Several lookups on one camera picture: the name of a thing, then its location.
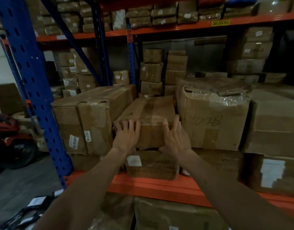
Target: gray floor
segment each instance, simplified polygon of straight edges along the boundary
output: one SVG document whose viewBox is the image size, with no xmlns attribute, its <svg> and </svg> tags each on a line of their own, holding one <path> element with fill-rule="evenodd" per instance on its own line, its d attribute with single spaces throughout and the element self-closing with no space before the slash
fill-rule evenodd
<svg viewBox="0 0 294 230">
<path fill-rule="evenodd" d="M 27 206 L 35 196 L 49 195 L 61 183 L 49 156 L 18 170 L 0 174 L 0 222 Z"/>
</svg>

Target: person's right hand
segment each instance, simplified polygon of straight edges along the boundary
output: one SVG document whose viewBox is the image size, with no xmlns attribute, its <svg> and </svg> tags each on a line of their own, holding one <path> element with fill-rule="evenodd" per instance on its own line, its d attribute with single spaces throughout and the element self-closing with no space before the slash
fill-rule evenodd
<svg viewBox="0 0 294 230">
<path fill-rule="evenodd" d="M 159 151 L 173 156 L 177 161 L 179 161 L 180 156 L 183 153 L 191 149 L 190 138 L 181 126 L 179 118 L 179 115 L 175 116 L 174 123 L 170 131 L 167 119 L 163 120 L 165 146 L 159 148 Z"/>
</svg>

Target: pallet rack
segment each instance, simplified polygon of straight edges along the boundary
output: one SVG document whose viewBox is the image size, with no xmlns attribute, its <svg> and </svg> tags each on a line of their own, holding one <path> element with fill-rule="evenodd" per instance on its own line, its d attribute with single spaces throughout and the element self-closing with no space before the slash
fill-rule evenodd
<svg viewBox="0 0 294 230">
<path fill-rule="evenodd" d="M 135 62 L 139 66 L 139 62 L 142 61 L 142 40 L 144 40 L 144 37 L 152 36 L 160 40 L 163 39 L 163 33 L 165 32 L 170 35 L 177 35 L 183 32 L 189 37 L 190 35 L 195 35 L 197 32 L 200 33 L 200 30 L 211 30 L 212 32 L 225 31 L 233 26 L 248 26 L 263 23 L 276 25 L 277 29 L 279 29 L 278 32 L 281 32 L 279 33 L 279 37 L 274 38 L 273 48 L 276 49 L 279 47 L 279 42 L 283 36 L 282 32 L 288 29 L 288 27 L 290 29 L 294 26 L 294 13 L 287 13 L 283 15 L 232 18 L 229 19 L 227 26 L 220 27 L 214 27 L 212 21 L 202 21 L 191 24 L 149 27 L 136 30 L 131 30 L 128 25 L 127 30 L 104 32 L 103 25 L 101 24 L 101 9 L 113 11 L 121 8 L 139 7 L 155 3 L 160 4 L 159 2 L 161 0 L 118 0 L 111 3 L 105 3 L 105 0 L 100 0 L 103 1 L 101 5 L 95 0 L 84 0 L 93 10 L 95 33 L 72 35 L 50 0 L 41 1 L 59 25 L 64 35 L 36 38 L 25 1 L 0 0 L 0 18 L 7 36 L 6 39 L 1 39 L 0 41 L 18 84 L 21 96 L 23 100 L 30 103 L 30 115 L 37 116 L 51 158 L 64 188 L 72 184 L 83 172 L 73 171 L 71 160 L 63 147 L 50 106 L 50 103 L 53 102 L 53 96 L 46 78 L 44 68 L 45 58 L 39 48 L 39 43 L 47 43 L 49 45 L 50 43 L 68 40 L 97 82 L 101 85 L 111 85 L 112 74 L 105 40 L 106 38 L 122 37 L 122 40 L 125 39 L 125 42 L 128 44 L 131 83 L 136 84 Z M 184 38 L 184 34 L 179 34 L 177 37 Z M 93 69 L 91 63 L 77 44 L 76 40 L 78 39 L 96 40 L 101 74 L 97 74 Z M 136 53 L 135 41 L 137 42 L 138 53 Z M 176 181 L 164 181 L 149 178 L 131 178 L 127 174 L 119 174 L 113 179 L 108 191 L 194 205 L 211 206 L 194 180 L 182 175 Z M 260 193 L 260 195 L 294 218 L 294 198 L 264 193 Z"/>
</svg>

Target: orange shelf beam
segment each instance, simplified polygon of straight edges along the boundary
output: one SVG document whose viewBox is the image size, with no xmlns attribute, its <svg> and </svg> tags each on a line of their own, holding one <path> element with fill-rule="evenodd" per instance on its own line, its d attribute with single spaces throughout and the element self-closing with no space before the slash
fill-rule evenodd
<svg viewBox="0 0 294 230">
<path fill-rule="evenodd" d="M 65 176 L 64 180 L 66 185 L 70 186 L 75 179 L 84 173 L 75 171 L 70 176 Z M 195 181 L 183 175 L 179 175 L 175 181 L 167 181 L 151 178 L 132 178 L 126 173 L 122 173 L 114 177 L 107 191 L 212 207 Z M 266 193 L 259 193 L 259 195 L 294 218 L 293 197 Z"/>
<path fill-rule="evenodd" d="M 278 21 L 287 21 L 294 20 L 294 12 L 280 15 L 259 15 L 259 16 L 250 16 L 250 17 L 239 17 L 230 20 L 229 26 L 232 25 L 244 25 L 244 24 L 254 24 L 254 23 L 272 23 Z M 152 34 L 152 33 L 161 33 L 167 31 L 185 31 L 185 30 L 195 30 L 195 29 L 206 29 L 211 28 L 213 21 L 199 21 L 197 23 L 189 23 L 189 24 L 181 24 L 181 25 L 166 25 L 159 27 L 147 27 L 140 29 L 133 29 L 133 35 L 141 35 L 141 34 Z M 107 31 L 106 37 L 116 37 L 116 36 L 127 36 L 126 30 L 117 30 L 117 31 Z M 74 34 L 76 39 L 85 39 L 85 38 L 95 38 L 94 33 L 79 33 Z M 61 36 L 58 35 L 50 35 L 50 36 L 40 36 L 37 37 L 38 42 L 53 42 L 66 40 L 66 38 L 60 39 Z"/>
</svg>

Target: person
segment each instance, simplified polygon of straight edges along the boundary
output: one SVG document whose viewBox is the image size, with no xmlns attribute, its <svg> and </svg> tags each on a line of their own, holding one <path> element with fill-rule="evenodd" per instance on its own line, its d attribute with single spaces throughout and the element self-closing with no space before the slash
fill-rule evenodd
<svg viewBox="0 0 294 230">
<path fill-rule="evenodd" d="M 77 179 L 58 197 L 36 223 L 34 230 L 88 229 L 103 201 L 118 168 L 135 150 L 141 128 L 140 121 L 116 124 L 117 134 L 110 152 L 89 172 Z M 233 230 L 294 229 L 294 219 L 271 205 L 260 195 L 220 174 L 191 150 L 189 136 L 179 116 L 169 130 L 163 121 L 165 146 L 159 150 L 172 155 L 186 169 L 210 203 Z"/>
</svg>

